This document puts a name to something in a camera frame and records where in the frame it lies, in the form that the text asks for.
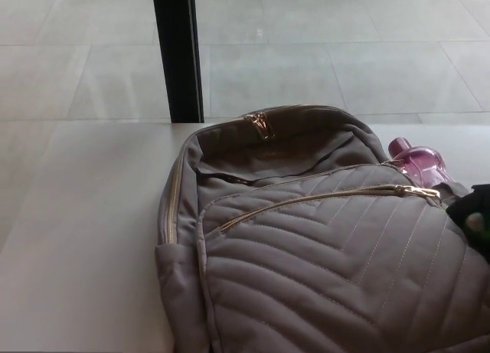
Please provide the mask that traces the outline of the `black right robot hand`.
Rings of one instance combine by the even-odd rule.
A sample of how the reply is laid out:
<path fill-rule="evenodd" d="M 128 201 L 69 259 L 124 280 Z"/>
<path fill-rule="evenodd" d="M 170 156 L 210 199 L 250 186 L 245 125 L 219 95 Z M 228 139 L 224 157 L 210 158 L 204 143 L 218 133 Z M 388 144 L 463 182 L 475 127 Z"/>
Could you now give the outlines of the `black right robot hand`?
<path fill-rule="evenodd" d="M 456 199 L 446 212 L 468 238 L 489 242 L 489 184 L 473 185 L 472 192 Z"/>

